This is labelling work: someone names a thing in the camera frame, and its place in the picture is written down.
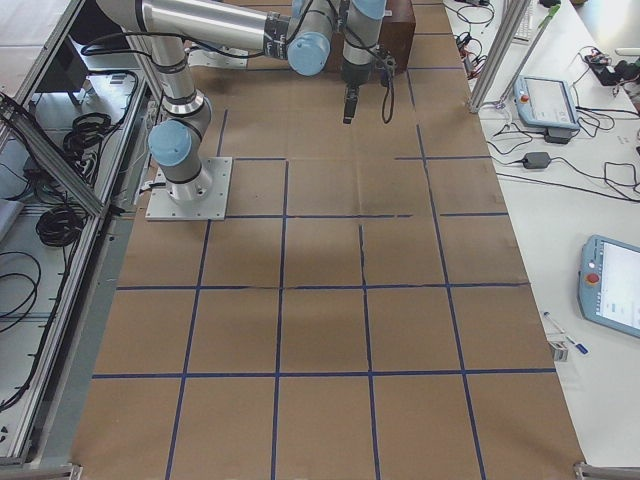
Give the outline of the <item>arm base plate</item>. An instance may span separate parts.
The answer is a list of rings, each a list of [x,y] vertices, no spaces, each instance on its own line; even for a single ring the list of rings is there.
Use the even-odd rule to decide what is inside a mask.
[[[158,169],[151,188],[145,217],[149,221],[223,221],[226,217],[233,159],[208,157],[202,160],[198,177],[175,184]]]

